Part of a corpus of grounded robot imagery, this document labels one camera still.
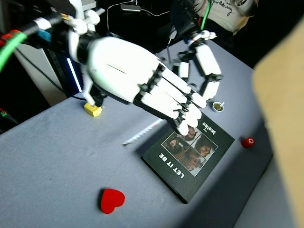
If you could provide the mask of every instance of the red cylinder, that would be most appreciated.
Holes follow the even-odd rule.
[[[254,146],[255,144],[256,144],[256,141],[255,141],[254,138],[252,138],[252,137],[248,137],[248,138],[246,138],[246,139],[244,139],[244,140],[242,141],[242,146],[243,146],[244,148],[252,147],[252,146]]]

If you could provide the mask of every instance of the red heart-shaped box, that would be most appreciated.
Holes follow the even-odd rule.
[[[124,204],[125,196],[122,192],[115,189],[105,189],[101,198],[101,210],[105,214],[110,214],[116,207]]]

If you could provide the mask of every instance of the black pants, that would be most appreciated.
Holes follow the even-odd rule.
[[[215,32],[217,35],[216,38],[212,39],[216,44],[220,45],[228,52],[232,52],[233,48],[233,33],[227,31],[222,28],[220,25],[215,23],[214,21],[207,19],[205,23],[204,30],[208,30],[209,32]]]

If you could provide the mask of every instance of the gray table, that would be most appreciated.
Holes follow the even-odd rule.
[[[101,116],[84,102],[67,99],[0,136],[0,227],[232,227],[272,155],[260,109],[251,90],[251,68],[210,42],[225,79],[217,99],[225,111],[203,112],[236,140],[189,204],[122,143],[157,118],[111,98]],[[170,48],[171,56],[183,43]],[[167,56],[164,50],[159,56]],[[191,81],[201,78],[192,65]],[[250,150],[239,138],[256,135]],[[98,208],[103,188],[126,195],[110,215]]]

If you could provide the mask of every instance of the green cable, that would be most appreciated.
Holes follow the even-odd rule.
[[[6,62],[10,58],[11,54],[14,52],[16,47],[22,43],[28,36],[24,33],[18,33],[12,37],[0,50],[0,73],[5,66]]]
[[[207,9],[205,11],[204,19],[203,19],[203,21],[201,23],[201,26],[200,26],[200,30],[203,30],[204,27],[205,27],[205,23],[206,23],[209,11],[210,11],[210,1],[208,0]]]

